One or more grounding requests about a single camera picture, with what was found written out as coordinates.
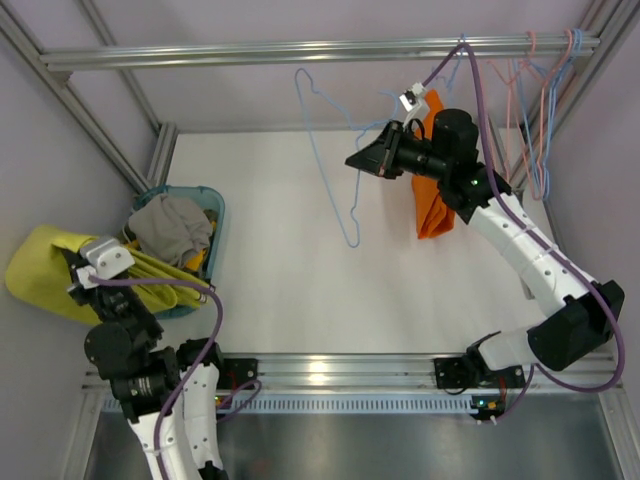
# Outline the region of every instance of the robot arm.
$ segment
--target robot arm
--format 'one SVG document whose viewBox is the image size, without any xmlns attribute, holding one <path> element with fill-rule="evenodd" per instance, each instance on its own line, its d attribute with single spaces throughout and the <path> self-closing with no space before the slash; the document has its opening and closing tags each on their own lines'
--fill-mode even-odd
<svg viewBox="0 0 640 480">
<path fill-rule="evenodd" d="M 413 91 L 405 93 L 403 104 L 422 108 L 412 95 Z M 411 118 L 405 126 L 390 121 L 374 142 L 345 163 L 387 179 L 410 172 L 437 180 L 445 204 L 500 252 L 548 317 L 534 327 L 498 332 L 481 339 L 467 350 L 465 361 L 460 363 L 462 368 L 475 370 L 471 375 L 476 377 L 533 363 L 559 371 L 606 343 L 612 330 L 595 298 L 552 256 L 552 252 L 558 253 L 558 247 L 527 217 L 507 182 L 494 173 L 501 200 L 521 219 L 525 229 L 515 224 L 499 204 L 490 188 L 485 165 L 477 161 L 478 128 L 471 116 L 457 109 L 439 112 L 432 140 L 415 137 L 409 127 L 416 119 Z M 528 230 L 535 231 L 552 247 L 545 251 Z M 579 271 L 594 285 L 617 319 L 624 300 L 622 289 L 614 281 L 600 285 Z"/>
<path fill-rule="evenodd" d="M 216 432 L 216 388 L 224 359 L 217 345 L 195 368 L 186 388 L 161 420 L 158 451 L 154 429 L 163 404 L 178 386 L 207 339 L 191 340 L 176 352 L 155 350 L 163 329 L 131 287 L 103 287 L 91 281 L 125 278 L 134 264 L 119 242 L 103 237 L 79 254 L 63 251 L 74 281 L 69 294 L 89 305 L 101 323 L 85 339 L 85 354 L 122 407 L 145 453 L 154 479 L 225 480 Z M 161 455 L 166 475 L 160 472 Z"/>
</svg>

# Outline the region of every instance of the blue laundry basket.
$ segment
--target blue laundry basket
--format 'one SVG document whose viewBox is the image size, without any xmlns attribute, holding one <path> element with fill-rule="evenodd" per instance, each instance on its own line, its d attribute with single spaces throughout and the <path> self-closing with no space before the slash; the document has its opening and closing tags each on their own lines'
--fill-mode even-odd
<svg viewBox="0 0 640 480">
<path fill-rule="evenodd" d="M 211 283 L 213 276 L 213 267 L 215 265 L 216 253 L 218 252 L 218 244 L 220 243 L 220 234 L 224 225 L 224 200 L 222 195 L 209 187 L 172 187 L 169 185 L 161 185 L 152 188 L 140 195 L 133 204 L 133 210 L 137 211 L 151 201 L 153 197 L 161 193 L 168 193 L 175 197 L 187 197 L 193 200 L 203 210 L 213 210 L 218 212 L 218 220 L 216 222 L 216 231 L 213 233 L 211 247 L 205 258 L 206 268 L 204 269 L 204 278 L 202 280 Z M 195 311 L 194 308 L 187 306 L 177 306 L 163 312 L 157 312 L 156 318 L 159 320 L 167 318 L 184 317 Z"/>
</svg>

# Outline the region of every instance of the green fabric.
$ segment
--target green fabric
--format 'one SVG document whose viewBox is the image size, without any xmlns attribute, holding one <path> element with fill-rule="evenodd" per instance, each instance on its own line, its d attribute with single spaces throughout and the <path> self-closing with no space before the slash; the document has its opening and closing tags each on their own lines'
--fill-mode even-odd
<svg viewBox="0 0 640 480">
<path fill-rule="evenodd" d="M 88 305 L 78 306 L 67 293 L 71 284 L 69 266 L 61 249 L 77 252 L 97 237 L 60 230 L 50 225 L 36 227 L 13 255 L 5 274 L 11 294 L 27 303 L 88 325 L 99 323 Z M 202 280 L 182 270 L 129 249 L 135 265 L 129 269 L 131 278 L 176 278 L 207 286 Z M 200 294 L 188 287 L 171 285 L 136 285 L 133 287 L 152 313 L 177 305 L 198 308 Z"/>
</svg>

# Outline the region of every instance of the orange cloth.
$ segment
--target orange cloth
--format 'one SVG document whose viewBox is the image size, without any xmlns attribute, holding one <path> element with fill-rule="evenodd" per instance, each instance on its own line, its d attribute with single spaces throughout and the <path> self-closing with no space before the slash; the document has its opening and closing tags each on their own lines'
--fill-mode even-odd
<svg viewBox="0 0 640 480">
<path fill-rule="evenodd" d="M 444 105 L 435 90 L 429 90 L 425 100 L 429 106 L 429 113 L 423 123 L 427 138 L 431 138 L 436 113 L 444 110 Z M 420 135 L 419 132 L 419 130 L 416 131 L 416 136 Z M 431 178 L 414 175 L 411 179 L 411 187 L 416 198 L 418 238 L 435 238 L 451 230 L 454 225 L 455 212 L 442 201 L 438 191 L 438 182 Z"/>
</svg>

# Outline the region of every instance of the aluminum frame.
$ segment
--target aluminum frame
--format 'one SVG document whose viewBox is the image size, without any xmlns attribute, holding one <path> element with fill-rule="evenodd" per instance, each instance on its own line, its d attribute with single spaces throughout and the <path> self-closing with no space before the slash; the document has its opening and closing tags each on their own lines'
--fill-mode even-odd
<svg viewBox="0 0 640 480">
<path fill-rule="evenodd" d="M 640 1 L 596 0 L 586 12 L 583 23 L 596 32 L 585 36 L 585 50 L 581 52 L 589 60 L 581 75 L 565 89 L 560 99 L 554 135 L 570 119 L 585 94 L 602 74 L 617 49 L 640 17 Z M 157 68 L 204 65 L 247 65 L 291 62 L 337 62 L 371 60 L 439 59 L 457 44 L 459 38 L 397 40 L 392 42 L 298 42 L 289 44 L 245 44 L 208 47 L 146 47 L 127 49 L 105 47 L 102 49 L 51 50 L 42 48 L 21 24 L 19 19 L 3 3 L 0 3 L 0 32 L 16 50 L 34 74 L 47 86 L 71 113 L 98 148 L 138 192 L 149 188 L 150 182 L 137 171 L 122 154 L 99 120 L 86 106 L 77 92 L 67 84 L 74 70 Z M 539 34 L 537 55 L 558 55 L 567 47 L 566 37 Z M 476 47 L 480 57 L 513 58 L 525 55 L 531 42 L 525 36 L 471 37 L 468 41 Z M 514 171 L 524 180 L 524 171 Z M 428 362 L 431 355 L 261 355 L 260 376 L 265 391 L 291 391 L 318 393 L 323 391 L 403 392 L 416 390 L 429 392 L 434 389 L 434 372 Z M 313 369 L 327 371 L 316 372 Z M 582 385 L 600 383 L 611 374 L 613 359 L 608 354 L 595 354 L 578 362 L 560 376 Z M 91 430 L 97 399 L 106 384 L 95 374 L 87 376 L 84 394 L 88 396 L 80 415 L 79 425 L 85 425 L 81 433 L 81 445 L 86 444 Z M 538 376 L 531 394 L 560 390 L 555 385 L 545 385 Z M 637 425 L 630 414 L 628 400 L 621 387 L 601 394 L 603 411 L 609 426 L 616 452 L 625 476 L 638 478 L 639 447 Z M 71 454 L 75 453 L 72 444 Z"/>
<path fill-rule="evenodd" d="M 282 63 L 327 63 L 379 60 L 441 59 L 460 42 L 459 37 L 412 38 L 384 41 L 325 41 L 237 43 L 201 46 L 102 47 L 50 49 L 40 59 L 51 71 L 128 68 L 174 68 Z M 469 37 L 466 41 L 482 58 L 523 57 L 530 52 L 528 35 Z M 557 56 L 568 45 L 565 34 L 536 34 L 535 56 Z M 600 40 L 585 32 L 579 56 L 591 56 Z"/>
<path fill-rule="evenodd" d="M 105 46 L 115 46 L 115 37 L 111 33 L 107 22 L 102 18 L 102 14 L 95 2 L 93 0 L 76 0 L 76 4 L 102 44 Z M 153 111 L 153 107 L 145 95 L 144 90 L 142 90 L 140 83 L 138 83 L 138 79 L 133 72 L 122 71 L 118 73 L 129 90 L 131 98 L 140 109 L 140 112 L 147 118 L 149 126 L 155 134 L 158 135 L 160 133 L 160 120 L 158 120 L 157 115 Z"/>
<path fill-rule="evenodd" d="M 64 469 L 60 478 L 84 478 L 91 454 L 91 446 L 98 428 L 105 392 L 81 391 L 82 403 L 66 452 Z"/>
<path fill-rule="evenodd" d="M 68 83 L 69 75 L 56 75 L 47 69 L 46 65 L 40 61 L 38 42 L 22 25 L 17 15 L 4 3 L 0 3 L 0 34 L 55 95 L 129 185 L 138 193 L 148 190 L 150 184 L 147 179 L 127 160 L 115 139 L 73 86 Z"/>
<path fill-rule="evenodd" d="M 175 123 L 164 123 L 158 135 L 156 148 L 151 157 L 147 178 L 154 187 L 167 183 L 173 150 L 178 139 L 178 128 Z"/>
</svg>

